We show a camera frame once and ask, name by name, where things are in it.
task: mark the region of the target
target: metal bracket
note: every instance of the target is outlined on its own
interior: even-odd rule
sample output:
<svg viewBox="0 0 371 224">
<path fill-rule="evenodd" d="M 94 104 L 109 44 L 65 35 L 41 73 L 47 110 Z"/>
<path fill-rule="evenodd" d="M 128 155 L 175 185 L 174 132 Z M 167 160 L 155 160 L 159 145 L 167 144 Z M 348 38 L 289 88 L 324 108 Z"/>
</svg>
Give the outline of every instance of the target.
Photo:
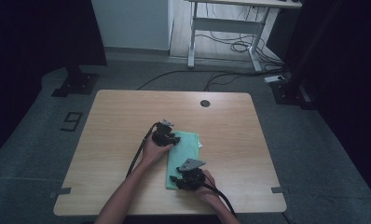
<svg viewBox="0 0 371 224">
<path fill-rule="evenodd" d="M 174 124 L 170 123 L 169 121 L 163 119 L 162 122 L 161 122 L 163 125 L 166 125 L 166 126 L 174 126 Z"/>
<path fill-rule="evenodd" d="M 66 69 L 68 77 L 62 83 L 62 86 L 56 89 L 51 96 L 66 97 L 68 94 L 91 95 L 99 75 L 83 73 L 77 65 L 68 66 Z"/>
<path fill-rule="evenodd" d="M 198 167 L 206 164 L 206 161 L 197 161 L 193 159 L 187 159 L 182 166 L 178 167 L 180 173 L 197 169 Z"/>
</svg>

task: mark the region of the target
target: gray carpet floor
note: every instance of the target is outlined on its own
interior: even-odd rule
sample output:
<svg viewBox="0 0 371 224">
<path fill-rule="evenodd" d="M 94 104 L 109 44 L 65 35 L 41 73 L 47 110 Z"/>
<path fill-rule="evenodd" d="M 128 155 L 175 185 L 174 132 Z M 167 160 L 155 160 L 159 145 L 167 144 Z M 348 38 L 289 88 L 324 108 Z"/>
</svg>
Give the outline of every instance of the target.
<svg viewBox="0 0 371 224">
<path fill-rule="evenodd" d="M 108 61 L 84 66 L 100 78 L 92 95 L 50 97 L 66 78 L 64 70 L 43 77 L 43 89 L 0 150 L 0 223 L 82 223 L 94 217 L 57 217 L 51 192 L 62 186 L 98 90 L 136 90 L 160 74 L 186 70 L 184 63 Z M 248 68 L 198 65 L 193 72 L 162 77 L 145 86 L 154 91 L 203 91 L 212 72 Z M 242 77 L 211 91 L 251 94 L 268 149 L 286 189 L 290 223 L 371 223 L 371 190 L 317 111 L 277 105 L 264 77 Z M 223 77 L 226 82 L 232 77 Z M 82 112 L 75 132 L 63 132 L 68 112 Z M 282 214 L 239 214 L 241 223 L 289 223 Z M 138 219 L 139 223 L 151 223 Z"/>
</svg>

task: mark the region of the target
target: white wall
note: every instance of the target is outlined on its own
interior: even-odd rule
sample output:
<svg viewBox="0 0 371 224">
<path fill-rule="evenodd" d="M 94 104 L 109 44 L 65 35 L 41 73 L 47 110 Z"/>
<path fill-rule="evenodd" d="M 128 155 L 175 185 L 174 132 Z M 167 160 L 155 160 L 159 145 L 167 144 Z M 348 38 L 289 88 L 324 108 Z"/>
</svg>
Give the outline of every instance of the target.
<svg viewBox="0 0 371 224">
<path fill-rule="evenodd" d="M 92 0 L 105 47 L 168 50 L 173 0 Z"/>
</svg>

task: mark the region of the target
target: forearm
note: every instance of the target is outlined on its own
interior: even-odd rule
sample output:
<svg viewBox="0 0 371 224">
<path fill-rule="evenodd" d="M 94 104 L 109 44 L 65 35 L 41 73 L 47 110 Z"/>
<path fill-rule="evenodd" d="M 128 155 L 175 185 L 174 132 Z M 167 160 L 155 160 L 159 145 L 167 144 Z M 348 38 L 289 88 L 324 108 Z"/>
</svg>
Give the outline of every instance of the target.
<svg viewBox="0 0 371 224">
<path fill-rule="evenodd" d="M 220 200 L 218 196 L 211 196 L 207 203 L 217 214 L 223 224 L 233 224 L 240 223 L 232 213 L 227 209 L 224 203 Z"/>
<path fill-rule="evenodd" d="M 147 169 L 148 165 L 145 163 L 139 163 L 135 167 L 104 205 L 95 223 L 122 223 Z"/>
</svg>

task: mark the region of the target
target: black cable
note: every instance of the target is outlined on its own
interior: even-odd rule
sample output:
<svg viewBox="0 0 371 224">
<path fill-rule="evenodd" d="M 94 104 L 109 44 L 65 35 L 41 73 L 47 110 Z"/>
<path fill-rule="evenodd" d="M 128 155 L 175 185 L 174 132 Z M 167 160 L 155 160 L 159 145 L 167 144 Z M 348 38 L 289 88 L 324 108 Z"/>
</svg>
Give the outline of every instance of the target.
<svg viewBox="0 0 371 224">
<path fill-rule="evenodd" d="M 212 3 L 212 11 L 213 11 L 214 16 L 217 18 L 217 15 L 215 15 L 215 12 L 214 12 L 214 4 L 213 3 Z"/>
<path fill-rule="evenodd" d="M 203 37 L 206 37 L 206 38 L 210 38 L 213 41 L 216 41 L 216 42 L 219 42 L 219 43 L 222 43 L 222 44 L 230 45 L 231 46 L 230 48 L 231 48 L 232 51 L 236 51 L 236 52 L 240 52 L 240 53 L 247 51 L 248 48 L 249 48 L 248 45 L 244 44 L 244 43 L 247 43 L 247 42 L 244 42 L 244 41 L 236 41 L 234 43 L 228 43 L 228 42 L 222 41 L 220 38 L 215 38 L 215 37 L 211 37 L 211 36 L 208 36 L 208 35 L 195 35 L 195 36 L 203 36 Z M 243 46 L 243 47 L 245 47 L 245 49 L 236 49 L 235 46 Z"/>
<path fill-rule="evenodd" d="M 266 71 L 270 71 L 270 70 L 267 69 L 268 66 L 280 67 L 279 65 L 276 65 L 276 64 L 265 64 L 265 65 L 264 65 L 264 69 L 265 69 Z"/>
<path fill-rule="evenodd" d="M 203 175 L 209 180 L 209 182 L 212 184 L 212 186 L 215 187 L 215 184 L 212 182 L 212 180 L 206 174 L 203 174 Z"/>
<path fill-rule="evenodd" d="M 241 8 L 241 12 L 239 13 L 239 15 L 238 15 L 238 17 L 236 19 L 239 18 L 240 14 L 243 12 L 243 10 L 244 10 L 244 6 Z"/>
<path fill-rule="evenodd" d="M 126 177 L 128 177 L 128 175 L 130 175 L 132 173 L 133 166 L 135 165 L 137 159 L 139 158 L 140 153 L 142 152 L 142 149 L 144 147 L 145 141 L 147 141 L 148 136 L 150 136 L 150 134 L 153 132 L 154 127 L 156 127 L 157 125 L 158 125 L 158 122 L 156 122 L 155 124 L 153 124 L 153 126 L 151 126 L 150 130 L 148 130 L 148 133 L 145 135 L 142 143 L 139 146 L 139 149 L 136 152 L 135 157 L 133 158 L 133 161 L 131 163 L 130 169 L 128 169 L 128 172 L 127 172 L 127 176 Z"/>
<path fill-rule="evenodd" d="M 159 79 L 160 77 L 165 77 L 167 75 L 170 75 L 170 74 L 173 74 L 173 73 L 192 73 L 192 72 L 212 72 L 212 71 L 191 71 L 191 70 L 179 70 L 179 71 L 171 71 L 171 72 L 167 72 L 167 73 L 164 73 L 162 75 L 159 75 L 157 77 L 154 77 L 153 79 L 150 79 L 149 81 L 147 81 L 145 84 L 143 84 L 141 87 L 139 87 L 137 89 L 137 91 L 141 90 L 143 87 L 145 87 L 146 85 L 148 85 L 149 83 Z"/>
<path fill-rule="evenodd" d="M 247 19 L 249 19 L 250 10 L 252 10 L 252 7 L 249 7 L 249 11 L 247 12 L 246 18 L 244 18 L 246 21 L 247 21 Z"/>
<path fill-rule="evenodd" d="M 257 8 L 257 13 L 255 13 L 255 21 L 258 19 L 259 7 Z"/>
<path fill-rule="evenodd" d="M 217 40 L 241 40 L 242 38 L 246 38 L 246 37 L 249 37 L 249 36 L 253 36 L 253 35 L 244 35 L 242 37 L 236 37 L 236 38 L 219 38 L 219 37 L 216 37 L 212 34 L 212 31 L 211 31 L 211 35 L 214 39 L 217 39 Z"/>
<path fill-rule="evenodd" d="M 192 16 L 192 2 L 190 2 L 190 6 L 191 6 L 191 9 L 189 11 L 189 18 L 190 18 L 190 20 L 189 20 L 189 27 L 192 30 L 192 19 L 193 19 L 193 16 Z"/>
<path fill-rule="evenodd" d="M 278 68 L 278 69 L 272 69 L 270 71 L 261 72 L 261 73 L 236 73 L 236 72 L 229 72 L 229 73 L 219 74 L 219 75 L 216 75 L 215 77 L 209 78 L 208 83 L 205 85 L 205 88 L 203 90 L 204 91 L 209 91 L 209 88 L 212 85 L 226 85 L 226 84 L 229 84 L 229 83 L 233 82 L 235 79 L 237 79 L 239 77 L 259 77 L 259 76 L 263 76 L 263 75 L 267 75 L 267 74 L 282 73 L 282 72 L 286 72 L 286 71 L 287 71 L 286 69 Z M 217 79 L 219 77 L 224 77 L 224 76 L 239 76 L 239 77 L 234 77 L 232 80 L 230 80 L 227 83 L 213 83 L 213 80 L 215 80 L 215 79 Z"/>
<path fill-rule="evenodd" d="M 208 9 L 208 4 L 206 3 L 206 17 L 209 18 L 209 9 Z"/>
<path fill-rule="evenodd" d="M 267 56 L 264 53 L 264 47 L 265 47 L 266 43 L 265 43 L 265 40 L 264 39 L 261 38 L 260 40 L 263 42 L 263 46 L 262 46 L 261 49 L 260 48 L 257 48 L 256 49 L 256 52 L 258 53 L 258 55 L 260 56 L 260 58 L 261 57 L 264 57 L 264 59 L 267 60 L 267 61 L 271 61 L 271 62 L 274 62 L 274 63 L 280 63 L 281 65 L 284 65 L 284 63 L 282 62 L 282 60 L 269 57 L 269 56 Z"/>
<path fill-rule="evenodd" d="M 224 201 L 226 202 L 226 204 L 227 204 L 227 206 L 229 208 L 229 211 L 231 211 L 232 215 L 235 218 L 238 218 L 237 215 L 236 215 L 236 213 L 235 213 L 234 208 L 232 207 L 232 204 L 229 202 L 229 199 L 226 197 L 226 195 L 224 195 L 223 192 L 221 192 L 220 190 L 218 190 L 218 188 L 213 187 L 213 186 L 210 186 L 210 185 L 205 184 L 205 183 L 202 183 L 202 182 L 199 182 L 196 179 L 188 178 L 188 180 L 194 181 L 195 183 L 197 183 L 197 184 L 205 187 L 206 189 L 209 189 L 209 190 L 213 191 L 214 193 L 218 194 L 222 199 L 224 199 Z"/>
<path fill-rule="evenodd" d="M 287 215 L 285 215 L 284 213 L 282 213 L 284 219 L 287 221 L 288 224 L 292 224 L 292 222 L 290 221 L 290 218 L 288 218 Z"/>
<path fill-rule="evenodd" d="M 240 40 L 240 42 L 241 42 L 240 45 L 244 47 L 244 50 L 242 50 L 242 51 L 240 51 L 240 52 L 248 51 L 248 50 L 249 50 L 249 47 L 250 47 L 252 44 L 243 41 L 243 39 L 242 39 L 242 37 L 241 37 L 241 34 L 239 34 L 239 40 Z"/>
</svg>

